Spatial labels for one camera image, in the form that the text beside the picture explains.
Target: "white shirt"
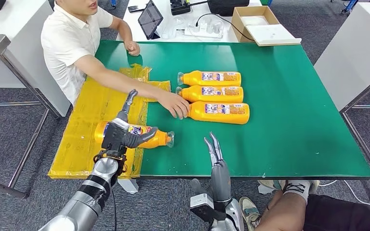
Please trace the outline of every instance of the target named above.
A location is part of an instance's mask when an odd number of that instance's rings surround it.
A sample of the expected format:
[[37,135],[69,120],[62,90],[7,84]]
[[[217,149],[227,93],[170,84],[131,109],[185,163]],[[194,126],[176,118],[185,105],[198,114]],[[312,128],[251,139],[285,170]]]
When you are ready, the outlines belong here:
[[96,53],[100,28],[109,27],[112,22],[113,16],[100,7],[85,23],[55,4],[54,12],[43,24],[40,39],[47,68],[73,105],[86,79],[74,62]]

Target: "tablet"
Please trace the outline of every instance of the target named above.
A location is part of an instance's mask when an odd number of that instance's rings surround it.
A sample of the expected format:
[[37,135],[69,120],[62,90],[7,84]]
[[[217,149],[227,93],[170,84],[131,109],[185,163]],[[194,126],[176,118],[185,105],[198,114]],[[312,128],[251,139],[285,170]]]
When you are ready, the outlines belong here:
[[147,39],[155,39],[155,31],[157,26],[164,18],[155,6],[152,0],[146,5],[146,8],[138,18],[138,23],[141,26]]

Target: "mobile phone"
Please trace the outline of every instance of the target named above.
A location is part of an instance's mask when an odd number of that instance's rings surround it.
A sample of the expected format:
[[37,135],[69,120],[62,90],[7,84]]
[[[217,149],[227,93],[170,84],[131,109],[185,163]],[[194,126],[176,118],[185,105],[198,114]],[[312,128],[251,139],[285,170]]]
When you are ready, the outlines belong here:
[[134,13],[134,12],[140,12],[140,11],[143,11],[145,9],[146,5],[143,4],[143,5],[138,5],[138,6],[129,6],[128,7],[128,11],[130,13]]

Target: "bottle label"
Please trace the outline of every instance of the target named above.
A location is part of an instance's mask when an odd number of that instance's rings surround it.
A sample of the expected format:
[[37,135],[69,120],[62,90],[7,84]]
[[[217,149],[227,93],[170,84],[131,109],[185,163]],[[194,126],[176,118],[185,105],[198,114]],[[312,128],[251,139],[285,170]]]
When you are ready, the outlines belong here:
[[151,127],[142,127],[138,125],[130,125],[128,127],[128,132],[134,135],[142,135],[147,133],[151,130]]
[[235,72],[202,72],[202,80],[205,81],[232,81],[236,79],[237,77]]
[[239,95],[238,87],[202,87],[202,95]]
[[243,104],[222,104],[222,103],[207,103],[205,104],[205,113],[208,114],[244,114],[245,108]]

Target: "black shorts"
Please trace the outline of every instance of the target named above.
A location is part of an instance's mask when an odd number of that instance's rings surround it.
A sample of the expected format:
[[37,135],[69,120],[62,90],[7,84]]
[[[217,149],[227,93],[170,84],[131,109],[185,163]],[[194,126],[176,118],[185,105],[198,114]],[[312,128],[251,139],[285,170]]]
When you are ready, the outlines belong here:
[[370,208],[325,195],[309,195],[304,231],[370,231]]

